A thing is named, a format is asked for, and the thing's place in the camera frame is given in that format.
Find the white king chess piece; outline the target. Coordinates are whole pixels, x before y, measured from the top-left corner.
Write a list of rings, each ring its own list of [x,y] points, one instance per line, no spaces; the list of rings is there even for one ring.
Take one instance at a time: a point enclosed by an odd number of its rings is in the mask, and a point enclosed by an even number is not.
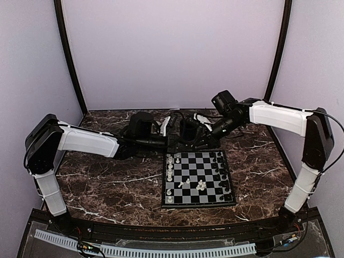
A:
[[[173,172],[171,170],[169,170],[167,174],[168,174],[167,181],[171,182],[172,181]]]

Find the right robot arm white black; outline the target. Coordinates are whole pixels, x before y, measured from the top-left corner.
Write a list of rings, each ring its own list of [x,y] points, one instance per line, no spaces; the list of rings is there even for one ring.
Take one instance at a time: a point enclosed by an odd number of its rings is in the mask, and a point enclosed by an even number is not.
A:
[[[315,193],[322,175],[342,158],[343,153],[340,153],[332,163],[328,163],[335,147],[330,122],[334,121],[340,128],[343,125],[321,107],[302,109],[259,98],[238,101],[227,90],[215,95],[211,101],[219,118],[211,123],[209,115],[196,113],[193,116],[199,126],[191,145],[194,150],[219,147],[223,137],[247,124],[264,125],[273,132],[284,131],[300,138],[297,143],[299,172],[295,173],[293,187],[274,222],[277,232],[286,233],[294,226],[299,211]]]

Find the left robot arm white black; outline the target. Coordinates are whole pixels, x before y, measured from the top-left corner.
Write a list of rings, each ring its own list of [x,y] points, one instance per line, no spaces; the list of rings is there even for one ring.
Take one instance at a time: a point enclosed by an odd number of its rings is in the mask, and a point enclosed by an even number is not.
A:
[[[59,121],[54,114],[47,114],[27,136],[24,168],[33,176],[52,216],[52,223],[63,234],[72,234],[76,223],[71,218],[56,179],[54,160],[57,152],[75,151],[125,160],[135,156],[139,150],[172,152],[181,141],[179,135],[169,134],[169,119],[159,125],[149,113],[140,112],[139,116],[146,125],[135,134],[129,134],[127,128],[120,134],[112,134],[69,125]],[[152,124],[155,124],[156,133],[151,132]]]

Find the black silver chess board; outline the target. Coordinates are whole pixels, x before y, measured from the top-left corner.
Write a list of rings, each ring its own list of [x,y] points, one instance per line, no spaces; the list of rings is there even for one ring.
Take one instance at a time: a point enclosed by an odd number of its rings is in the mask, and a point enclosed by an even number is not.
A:
[[[168,171],[173,172],[168,182]],[[223,150],[181,152],[164,156],[162,204],[166,209],[190,209],[237,204],[230,169]]]

